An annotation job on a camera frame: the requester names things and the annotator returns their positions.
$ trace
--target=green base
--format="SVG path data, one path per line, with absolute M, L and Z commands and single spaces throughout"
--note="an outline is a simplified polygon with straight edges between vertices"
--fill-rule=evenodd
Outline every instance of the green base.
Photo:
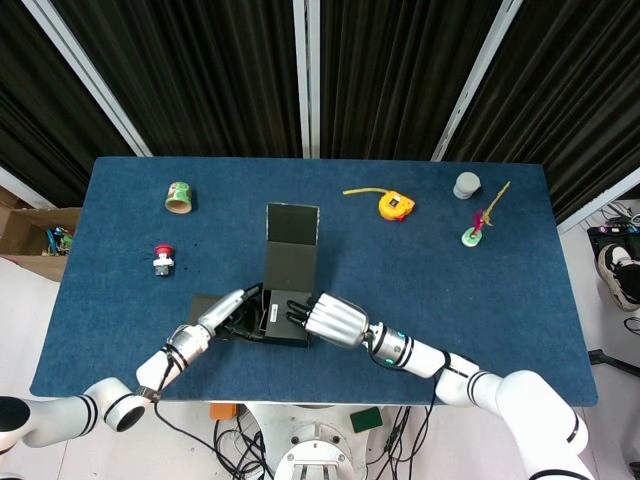
M 473 232 L 473 230 L 474 228 L 471 227 L 462 234 L 461 240 L 462 244 L 465 247 L 475 247 L 478 243 L 480 243 L 480 240 L 482 240 L 482 231 L 479 231 L 474 236 L 471 236 L 471 232 Z

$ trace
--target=white floor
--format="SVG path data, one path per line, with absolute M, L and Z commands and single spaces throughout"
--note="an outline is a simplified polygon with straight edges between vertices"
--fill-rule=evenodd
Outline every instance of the white floor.
M 562 237 L 562 243 L 588 347 L 640 365 L 640 337 L 622 327 L 630 314 L 618 310 L 602 288 L 586 233 L 576 227 Z M 2 395 L 29 397 L 57 290 L 58 284 L 0 259 L 0 351 L 8 366 L 0 373 Z M 594 372 L 600 402 L 595 408 L 578 409 L 591 434 L 582 458 L 599 480 L 630 480 L 624 458 L 640 459 L 640 380 L 604 365 L 594 367 Z M 161 407 L 177 424 L 203 438 L 211 437 L 208 405 L 165 402 Z M 416 414 L 409 438 L 420 420 Z M 386 433 L 385 429 L 372 433 L 371 459 L 381 451 Z M 88 437 L 48 448 L 19 444 L 1 470 L 28 480 L 229 477 L 206 449 L 168 430 L 152 414 L 123 434 L 100 425 Z M 370 478 L 375 474 L 376 468 L 371 467 Z M 414 478 L 521 480 L 525 476 L 511 436 L 499 419 L 477 410 L 437 407 Z

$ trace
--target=robotic hand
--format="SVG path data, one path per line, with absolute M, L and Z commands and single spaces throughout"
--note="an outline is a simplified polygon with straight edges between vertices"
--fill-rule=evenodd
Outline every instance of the robotic hand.
M 290 321 L 339 347 L 363 344 L 381 366 L 423 378 L 439 374 L 436 395 L 444 403 L 477 406 L 502 418 L 529 480 L 593 480 L 578 457 L 588 441 L 584 422 L 538 374 L 518 371 L 501 378 L 480 370 L 383 323 L 370 326 L 361 308 L 327 293 L 311 307 L 289 302 L 289 309 Z
M 99 417 L 116 432 L 124 432 L 144 415 L 160 392 L 209 347 L 215 329 L 261 285 L 235 290 L 221 298 L 198 318 L 197 325 L 182 325 L 165 346 L 137 371 L 140 382 L 134 394 L 120 380 L 106 378 L 83 395 L 49 401 L 0 397 L 0 464 L 18 440 L 30 447 L 44 447 L 87 435 Z

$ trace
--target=green object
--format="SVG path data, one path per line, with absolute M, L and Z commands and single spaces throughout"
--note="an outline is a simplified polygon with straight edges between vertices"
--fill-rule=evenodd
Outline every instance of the green object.
M 189 213 L 191 211 L 191 187 L 189 184 L 173 182 L 169 185 L 164 205 L 167 210 L 173 213 Z
M 471 227 L 462 234 L 461 240 L 465 247 L 475 247 L 482 240 L 482 230 L 478 230 L 475 235 L 471 235 L 474 230 L 475 228 Z
M 382 415 L 378 407 L 367 408 L 351 414 L 351 425 L 355 433 L 382 426 Z

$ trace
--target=sneaker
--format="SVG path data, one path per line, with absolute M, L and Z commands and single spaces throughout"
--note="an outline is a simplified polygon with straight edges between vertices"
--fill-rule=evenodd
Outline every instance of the sneaker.
M 640 262 L 619 245 L 607 245 L 598 254 L 598 273 L 616 304 L 627 312 L 640 308 Z

